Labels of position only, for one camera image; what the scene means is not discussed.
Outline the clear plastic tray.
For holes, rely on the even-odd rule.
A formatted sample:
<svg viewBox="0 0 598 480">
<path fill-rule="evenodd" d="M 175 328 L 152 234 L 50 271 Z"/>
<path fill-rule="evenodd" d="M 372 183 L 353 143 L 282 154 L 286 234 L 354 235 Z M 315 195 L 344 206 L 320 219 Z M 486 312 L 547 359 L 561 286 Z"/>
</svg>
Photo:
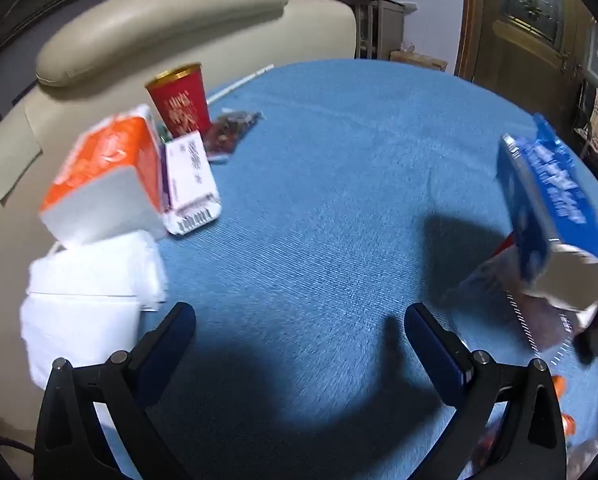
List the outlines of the clear plastic tray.
<svg viewBox="0 0 598 480">
<path fill-rule="evenodd" d="M 524 292 L 516 248 L 480 264 L 445 294 L 443 307 L 459 339 L 497 362 L 526 365 L 539 358 L 556 372 L 576 360 L 576 317 Z"/>
</svg>

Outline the red white medicine box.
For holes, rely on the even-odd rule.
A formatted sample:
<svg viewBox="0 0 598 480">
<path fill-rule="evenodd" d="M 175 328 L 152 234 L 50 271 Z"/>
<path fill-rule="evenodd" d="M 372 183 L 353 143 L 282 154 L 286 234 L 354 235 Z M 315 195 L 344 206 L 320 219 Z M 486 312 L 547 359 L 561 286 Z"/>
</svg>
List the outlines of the red white medicine box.
<svg viewBox="0 0 598 480">
<path fill-rule="evenodd" d="M 532 250 L 521 270 L 526 295 L 572 314 L 577 333 L 592 324 L 598 311 L 597 256 L 563 242 L 549 243 L 545 255 Z"/>
</svg>

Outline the blue toothpaste box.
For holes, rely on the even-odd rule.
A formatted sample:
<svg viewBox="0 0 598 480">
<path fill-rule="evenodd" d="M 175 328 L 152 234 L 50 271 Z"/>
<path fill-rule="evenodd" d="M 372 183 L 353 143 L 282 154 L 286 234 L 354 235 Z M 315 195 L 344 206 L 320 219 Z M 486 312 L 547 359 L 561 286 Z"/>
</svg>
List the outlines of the blue toothpaste box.
<svg viewBox="0 0 598 480">
<path fill-rule="evenodd" d="M 598 282 L 596 211 L 552 125 L 540 114 L 533 122 L 533 138 L 500 137 L 496 163 L 521 278 L 534 284 L 569 272 L 593 284 Z"/>
</svg>

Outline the white tissue pile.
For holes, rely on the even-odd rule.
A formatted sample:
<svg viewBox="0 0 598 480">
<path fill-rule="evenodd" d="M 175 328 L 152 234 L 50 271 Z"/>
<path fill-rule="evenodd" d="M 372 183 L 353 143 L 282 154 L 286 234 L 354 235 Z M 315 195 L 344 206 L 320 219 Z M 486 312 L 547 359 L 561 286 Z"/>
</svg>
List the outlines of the white tissue pile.
<svg viewBox="0 0 598 480">
<path fill-rule="evenodd" d="M 44 389 L 58 358 L 79 367 L 133 349 L 140 315 L 159 310 L 166 296 L 164 263 L 145 231 L 34 260 L 20 307 L 32 382 Z"/>
</svg>

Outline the orange white tissue pack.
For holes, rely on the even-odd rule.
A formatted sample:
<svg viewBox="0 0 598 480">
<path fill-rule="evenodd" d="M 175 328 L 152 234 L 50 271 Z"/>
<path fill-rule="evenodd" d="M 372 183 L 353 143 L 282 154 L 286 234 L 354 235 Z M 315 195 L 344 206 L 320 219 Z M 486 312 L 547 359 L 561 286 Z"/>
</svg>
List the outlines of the orange white tissue pack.
<svg viewBox="0 0 598 480">
<path fill-rule="evenodd" d="M 165 237 L 160 139 L 150 107 L 109 116 L 76 140 L 40 207 L 65 248 L 145 231 Z"/>
</svg>

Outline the white purple medicine box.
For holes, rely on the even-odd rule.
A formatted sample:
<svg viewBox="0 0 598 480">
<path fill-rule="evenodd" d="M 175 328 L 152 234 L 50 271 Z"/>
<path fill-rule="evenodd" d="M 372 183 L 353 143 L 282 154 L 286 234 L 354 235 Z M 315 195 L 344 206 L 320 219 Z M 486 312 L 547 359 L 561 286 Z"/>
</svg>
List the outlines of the white purple medicine box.
<svg viewBox="0 0 598 480">
<path fill-rule="evenodd" d="M 171 235 L 185 236 L 220 218 L 220 194 L 198 131 L 163 147 L 163 222 Z"/>
</svg>

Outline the blue tablecloth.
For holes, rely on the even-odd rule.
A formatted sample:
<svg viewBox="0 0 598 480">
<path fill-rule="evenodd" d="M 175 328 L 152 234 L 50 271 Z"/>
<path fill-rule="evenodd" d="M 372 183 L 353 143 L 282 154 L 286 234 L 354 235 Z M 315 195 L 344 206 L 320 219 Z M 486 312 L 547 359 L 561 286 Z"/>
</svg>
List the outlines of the blue tablecloth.
<svg viewBox="0 0 598 480">
<path fill-rule="evenodd" d="M 497 361 L 531 351 L 468 276 L 510 223 L 496 180 L 530 114 L 432 70 L 278 67 L 220 110 L 262 120 L 213 173 L 218 221 L 159 249 L 197 315 L 154 426 L 195 479 L 404 479 L 452 417 L 403 334 L 434 316 Z"/>
</svg>

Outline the dark red snack wrapper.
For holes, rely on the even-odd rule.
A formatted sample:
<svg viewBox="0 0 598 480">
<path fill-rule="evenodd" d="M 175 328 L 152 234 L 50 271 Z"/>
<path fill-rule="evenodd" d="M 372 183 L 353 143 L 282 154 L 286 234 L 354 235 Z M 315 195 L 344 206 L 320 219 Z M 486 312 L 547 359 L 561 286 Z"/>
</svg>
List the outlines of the dark red snack wrapper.
<svg viewBox="0 0 598 480">
<path fill-rule="evenodd" d="M 227 162 L 238 144 L 262 118 L 261 112 L 244 110 L 226 110 L 218 116 L 208 131 L 201 135 L 208 161 L 216 164 Z"/>
</svg>

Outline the red paper cup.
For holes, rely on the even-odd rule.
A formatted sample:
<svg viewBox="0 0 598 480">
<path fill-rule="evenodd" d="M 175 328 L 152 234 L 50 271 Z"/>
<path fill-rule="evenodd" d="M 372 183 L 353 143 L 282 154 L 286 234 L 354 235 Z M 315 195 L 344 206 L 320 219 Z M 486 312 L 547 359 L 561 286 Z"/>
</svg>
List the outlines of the red paper cup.
<svg viewBox="0 0 598 480">
<path fill-rule="evenodd" d="M 200 63 L 167 70 L 145 84 L 145 89 L 173 138 L 210 129 Z"/>
</svg>

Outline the brown cardboard box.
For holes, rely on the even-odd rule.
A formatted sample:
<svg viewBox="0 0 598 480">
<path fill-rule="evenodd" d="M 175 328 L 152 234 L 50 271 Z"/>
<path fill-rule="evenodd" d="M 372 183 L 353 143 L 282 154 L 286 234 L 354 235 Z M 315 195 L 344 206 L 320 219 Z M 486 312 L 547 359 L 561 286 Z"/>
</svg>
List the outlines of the brown cardboard box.
<svg viewBox="0 0 598 480">
<path fill-rule="evenodd" d="M 440 72 L 445 72 L 448 67 L 448 62 L 440 60 L 440 58 L 405 50 L 392 51 L 389 60 L 391 62 L 428 68 L 429 70 L 440 70 Z"/>
</svg>

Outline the wooden double door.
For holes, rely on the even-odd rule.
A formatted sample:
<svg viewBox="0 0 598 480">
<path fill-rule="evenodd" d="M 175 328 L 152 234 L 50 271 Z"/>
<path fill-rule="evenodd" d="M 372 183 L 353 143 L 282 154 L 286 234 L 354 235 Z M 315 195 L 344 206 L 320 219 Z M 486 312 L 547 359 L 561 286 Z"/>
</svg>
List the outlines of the wooden double door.
<svg viewBox="0 0 598 480">
<path fill-rule="evenodd" d="M 581 0 L 464 0 L 455 73 L 567 129 L 591 24 Z"/>
</svg>

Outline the white stick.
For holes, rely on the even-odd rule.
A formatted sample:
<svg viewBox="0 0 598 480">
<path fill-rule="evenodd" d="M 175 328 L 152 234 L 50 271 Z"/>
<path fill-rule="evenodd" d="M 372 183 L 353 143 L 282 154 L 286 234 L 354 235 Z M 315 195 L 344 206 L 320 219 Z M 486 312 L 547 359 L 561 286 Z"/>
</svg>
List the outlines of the white stick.
<svg viewBox="0 0 598 480">
<path fill-rule="evenodd" d="M 212 105 L 216 101 L 223 99 L 224 96 L 227 96 L 230 92 L 233 92 L 233 91 L 237 90 L 238 88 L 244 86 L 245 84 L 248 84 L 248 82 L 252 81 L 253 79 L 258 78 L 259 76 L 262 76 L 262 75 L 270 72 L 271 70 L 274 70 L 274 68 L 275 68 L 274 64 L 264 66 L 264 67 L 260 68 L 259 70 L 256 70 L 254 73 L 251 73 L 247 76 L 244 76 L 244 77 L 232 82 L 231 84 L 228 84 L 226 87 L 221 88 L 221 90 L 218 90 L 218 92 L 213 93 L 212 96 L 208 96 L 207 104 Z"/>
</svg>

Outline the beige leather sofa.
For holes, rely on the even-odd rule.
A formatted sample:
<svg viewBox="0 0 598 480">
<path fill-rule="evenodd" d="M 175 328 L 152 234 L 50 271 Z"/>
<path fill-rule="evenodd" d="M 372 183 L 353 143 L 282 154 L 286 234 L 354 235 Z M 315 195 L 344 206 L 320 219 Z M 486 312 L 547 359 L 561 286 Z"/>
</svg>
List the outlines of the beige leather sofa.
<svg viewBox="0 0 598 480">
<path fill-rule="evenodd" d="M 0 421 L 36 425 L 42 392 L 19 334 L 31 261 L 52 238 L 37 209 L 78 135 L 147 99 L 146 84 L 200 63 L 215 88 L 267 65 L 350 58 L 353 12 L 335 0 L 107 0 L 41 48 L 36 86 L 0 122 Z"/>
</svg>

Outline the wooden radiator cabinet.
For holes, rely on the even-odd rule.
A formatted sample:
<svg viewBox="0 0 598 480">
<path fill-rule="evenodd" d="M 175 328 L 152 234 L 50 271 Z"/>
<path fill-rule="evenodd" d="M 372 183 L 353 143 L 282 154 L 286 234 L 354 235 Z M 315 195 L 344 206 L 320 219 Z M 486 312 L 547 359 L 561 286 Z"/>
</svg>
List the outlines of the wooden radiator cabinet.
<svg viewBox="0 0 598 480">
<path fill-rule="evenodd" d="M 414 2 L 395 0 L 337 0 L 346 4 L 356 21 L 356 58 L 389 61 L 402 49 L 405 17 L 418 10 Z"/>
</svg>

